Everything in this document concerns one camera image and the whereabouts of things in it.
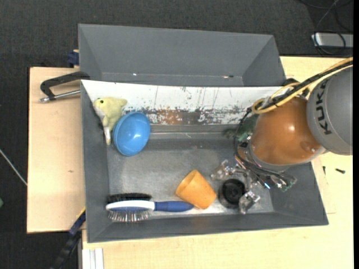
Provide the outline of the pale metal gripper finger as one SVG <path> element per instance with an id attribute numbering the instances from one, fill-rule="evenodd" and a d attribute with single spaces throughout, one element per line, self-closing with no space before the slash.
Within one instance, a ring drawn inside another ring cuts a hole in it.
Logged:
<path id="1" fill-rule="evenodd" d="M 229 166 L 229 161 L 225 159 L 222 161 L 211 173 L 211 180 L 225 180 L 233 175 L 233 168 Z"/>
<path id="2" fill-rule="evenodd" d="M 258 201 L 260 196 L 255 194 L 253 191 L 247 191 L 244 195 L 239 198 L 238 211 L 240 214 L 247 214 L 248 210 Z"/>

